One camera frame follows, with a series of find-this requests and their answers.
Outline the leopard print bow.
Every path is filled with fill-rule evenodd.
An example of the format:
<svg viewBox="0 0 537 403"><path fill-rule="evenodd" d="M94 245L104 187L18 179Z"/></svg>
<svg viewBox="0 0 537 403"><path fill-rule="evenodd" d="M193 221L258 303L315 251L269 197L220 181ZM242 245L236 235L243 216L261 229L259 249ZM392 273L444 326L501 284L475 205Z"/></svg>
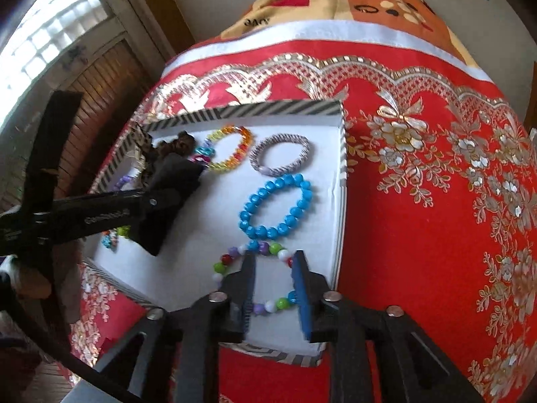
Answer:
<svg viewBox="0 0 537 403"><path fill-rule="evenodd" d="M132 167L137 172L135 179L137 185L145 187L155 173L157 151L153 147L153 138L137 123L130 127L129 136L134 143L128 156L132 159Z"/></svg>

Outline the wooden slatted headboard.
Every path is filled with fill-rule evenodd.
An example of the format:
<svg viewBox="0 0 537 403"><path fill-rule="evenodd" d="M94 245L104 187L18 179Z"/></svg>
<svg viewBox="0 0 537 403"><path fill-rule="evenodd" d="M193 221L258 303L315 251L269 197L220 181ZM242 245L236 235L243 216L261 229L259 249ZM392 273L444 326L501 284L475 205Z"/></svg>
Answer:
<svg viewBox="0 0 537 403"><path fill-rule="evenodd" d="M121 39L95 59L67 88L83 95L62 151L55 197L90 190L119 133L150 88L152 78ZM1 133L1 209L18 205L26 167L44 109L12 116Z"/></svg>

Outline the dark brown scrunchie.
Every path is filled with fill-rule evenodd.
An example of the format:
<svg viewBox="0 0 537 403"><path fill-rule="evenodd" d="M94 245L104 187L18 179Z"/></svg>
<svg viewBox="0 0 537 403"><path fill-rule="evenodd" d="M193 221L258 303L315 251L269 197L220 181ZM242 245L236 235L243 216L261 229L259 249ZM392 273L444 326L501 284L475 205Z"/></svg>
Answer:
<svg viewBox="0 0 537 403"><path fill-rule="evenodd" d="M178 136L170 142L161 141L156 146L156 150L160 158L165 158L170 154L176 154L182 158L187 158L194 152L195 146L196 140L194 136L182 130L178 133Z"/></svg>

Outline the red gold floral bedspread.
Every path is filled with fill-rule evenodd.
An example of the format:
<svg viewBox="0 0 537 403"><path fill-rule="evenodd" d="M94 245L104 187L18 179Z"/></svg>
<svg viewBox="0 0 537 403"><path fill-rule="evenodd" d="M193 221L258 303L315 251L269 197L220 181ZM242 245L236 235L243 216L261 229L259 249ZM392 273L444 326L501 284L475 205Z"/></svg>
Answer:
<svg viewBox="0 0 537 403"><path fill-rule="evenodd" d="M536 374L536 155L516 114L476 68L436 54L343 39L207 41L179 55L134 123L216 108L226 125L244 106L256 142L298 133L313 145L301 170L312 199L276 239L304 248L310 267L369 308L399 306L440 346L485 402L516 402ZM298 124L254 125L289 100ZM336 100L342 124L299 112ZM344 233L336 167L346 165ZM97 239L95 265L168 309L206 294L213 261L248 244L247 197L267 180L248 160L210 169L161 254ZM328 365L299 330L298 311L254 317L254 355L223 348L220 401L327 402Z"/></svg>

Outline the orange cream patterned blanket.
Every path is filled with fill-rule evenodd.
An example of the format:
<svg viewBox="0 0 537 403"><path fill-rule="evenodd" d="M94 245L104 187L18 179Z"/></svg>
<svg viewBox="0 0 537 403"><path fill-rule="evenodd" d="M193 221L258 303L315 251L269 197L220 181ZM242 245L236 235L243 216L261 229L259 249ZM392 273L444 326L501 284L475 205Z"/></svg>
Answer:
<svg viewBox="0 0 537 403"><path fill-rule="evenodd" d="M478 66L460 39L424 0L255 0L220 39L238 38L278 24L336 24L340 33L328 40L370 42L436 55L476 79L490 77Z"/></svg>

